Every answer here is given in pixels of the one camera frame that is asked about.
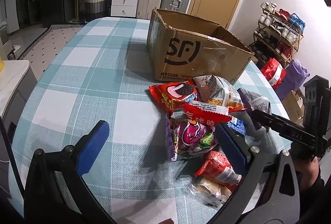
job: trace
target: checkered tablecloth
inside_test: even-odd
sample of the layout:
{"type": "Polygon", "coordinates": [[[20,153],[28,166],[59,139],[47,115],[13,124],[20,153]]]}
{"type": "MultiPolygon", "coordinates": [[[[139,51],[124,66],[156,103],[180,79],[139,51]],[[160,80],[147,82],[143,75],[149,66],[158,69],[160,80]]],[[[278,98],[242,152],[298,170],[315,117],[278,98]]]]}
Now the checkered tablecloth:
{"type": "MultiPolygon", "coordinates": [[[[216,212],[187,192],[200,163],[171,163],[165,148],[164,112],[152,101],[154,80],[146,47],[149,21],[102,18],[88,23],[56,56],[33,90],[19,120],[13,151],[25,185],[37,148],[60,151],[74,145],[99,120],[110,134],[91,171],[83,176],[104,209],[118,223],[203,224],[216,212]]],[[[287,114],[274,90],[251,62],[236,88],[266,96],[275,114],[287,114]]],[[[269,133],[272,151],[289,141],[269,133]]],[[[75,208],[63,187],[66,201],[75,208]]],[[[10,192],[23,214],[12,169],[10,192]]]]}

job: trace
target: red shoe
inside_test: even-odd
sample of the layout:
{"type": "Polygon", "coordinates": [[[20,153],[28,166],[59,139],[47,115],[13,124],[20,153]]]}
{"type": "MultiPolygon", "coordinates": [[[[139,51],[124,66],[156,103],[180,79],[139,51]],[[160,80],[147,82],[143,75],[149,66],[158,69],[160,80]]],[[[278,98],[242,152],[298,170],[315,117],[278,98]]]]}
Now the red shoe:
{"type": "Polygon", "coordinates": [[[292,54],[292,48],[285,45],[285,49],[283,50],[282,54],[280,55],[281,57],[283,57],[284,59],[287,59],[291,56],[292,54]]]}
{"type": "Polygon", "coordinates": [[[279,42],[277,47],[276,47],[276,52],[278,52],[279,54],[281,54],[283,52],[283,50],[285,49],[286,44],[284,42],[279,42]]]}
{"type": "Polygon", "coordinates": [[[291,16],[289,12],[287,12],[286,10],[282,10],[282,9],[280,9],[279,11],[276,11],[275,14],[278,15],[279,17],[283,18],[284,20],[288,20],[291,16]]]}

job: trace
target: yellow object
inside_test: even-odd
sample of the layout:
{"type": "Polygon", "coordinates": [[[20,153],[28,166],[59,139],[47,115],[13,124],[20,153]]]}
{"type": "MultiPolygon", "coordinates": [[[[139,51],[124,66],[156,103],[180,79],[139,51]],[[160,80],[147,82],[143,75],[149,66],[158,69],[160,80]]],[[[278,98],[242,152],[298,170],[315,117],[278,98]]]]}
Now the yellow object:
{"type": "Polygon", "coordinates": [[[0,59],[0,72],[3,70],[3,68],[5,67],[4,62],[0,59]]]}

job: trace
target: red snack package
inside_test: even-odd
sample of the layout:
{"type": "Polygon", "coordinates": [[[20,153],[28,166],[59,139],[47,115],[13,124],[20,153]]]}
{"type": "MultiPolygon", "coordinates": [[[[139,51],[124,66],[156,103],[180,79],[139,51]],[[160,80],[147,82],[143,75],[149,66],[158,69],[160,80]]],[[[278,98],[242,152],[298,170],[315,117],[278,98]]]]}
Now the red snack package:
{"type": "Polygon", "coordinates": [[[190,80],[153,85],[148,89],[158,104],[171,113],[186,102],[198,100],[198,92],[190,80]]]}
{"type": "Polygon", "coordinates": [[[204,102],[191,101],[183,104],[182,109],[190,120],[196,120],[205,125],[215,126],[217,123],[228,122],[232,119],[227,107],[204,102]]]}
{"type": "Polygon", "coordinates": [[[286,74],[285,69],[274,58],[269,59],[261,72],[274,89],[279,86],[286,74]]]}
{"type": "Polygon", "coordinates": [[[195,173],[195,176],[198,175],[204,175],[226,186],[231,191],[234,191],[241,180],[241,175],[234,172],[227,157],[220,151],[215,150],[207,153],[205,163],[195,173]]]}

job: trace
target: woven basket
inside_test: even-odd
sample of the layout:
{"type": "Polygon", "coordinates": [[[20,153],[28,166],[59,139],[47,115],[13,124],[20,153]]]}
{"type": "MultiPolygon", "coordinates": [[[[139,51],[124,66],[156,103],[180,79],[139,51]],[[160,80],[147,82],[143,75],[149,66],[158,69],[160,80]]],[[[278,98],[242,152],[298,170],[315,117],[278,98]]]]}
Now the woven basket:
{"type": "Polygon", "coordinates": [[[107,0],[85,0],[86,13],[99,13],[106,10],[107,0]]]}

